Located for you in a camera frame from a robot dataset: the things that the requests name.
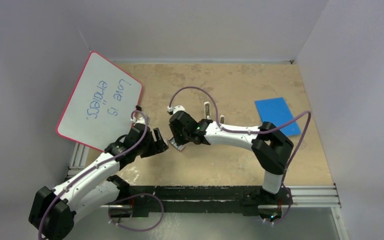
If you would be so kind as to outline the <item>white stapler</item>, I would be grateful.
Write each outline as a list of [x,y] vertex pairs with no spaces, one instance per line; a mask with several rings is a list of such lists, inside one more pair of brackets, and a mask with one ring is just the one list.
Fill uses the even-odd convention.
[[[205,101],[203,103],[203,106],[204,106],[204,117],[207,119],[207,120],[211,120],[212,119],[212,115],[211,115],[211,103],[209,101]],[[225,116],[223,114],[221,114],[219,116],[219,123],[222,125],[225,123]]]

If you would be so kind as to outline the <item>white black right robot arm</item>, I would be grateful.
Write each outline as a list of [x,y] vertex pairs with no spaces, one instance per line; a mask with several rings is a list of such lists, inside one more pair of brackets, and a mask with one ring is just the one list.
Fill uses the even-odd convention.
[[262,200],[272,204],[280,198],[282,179],[294,144],[280,130],[271,131],[276,128],[271,122],[252,127],[220,127],[214,120],[195,121],[186,111],[177,110],[170,113],[169,128],[178,146],[187,143],[227,145],[253,152],[265,171],[260,191]]

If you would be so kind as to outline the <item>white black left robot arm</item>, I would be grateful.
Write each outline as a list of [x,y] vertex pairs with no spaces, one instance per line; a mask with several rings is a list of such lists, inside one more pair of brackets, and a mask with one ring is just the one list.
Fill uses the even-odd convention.
[[135,198],[151,197],[163,210],[162,201],[148,192],[132,191],[117,175],[137,157],[147,158],[168,150],[158,128],[135,123],[128,134],[110,143],[99,157],[74,177],[53,188],[40,188],[33,200],[28,221],[37,228],[40,240],[62,240],[86,215],[109,203],[132,204]]

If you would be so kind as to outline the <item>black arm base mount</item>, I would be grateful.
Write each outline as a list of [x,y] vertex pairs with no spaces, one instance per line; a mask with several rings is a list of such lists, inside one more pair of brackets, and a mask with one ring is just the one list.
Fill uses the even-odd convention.
[[161,186],[132,185],[116,193],[108,205],[132,210],[134,217],[150,213],[241,214],[276,219],[282,208],[293,203],[291,191],[281,187],[277,194],[260,185]]

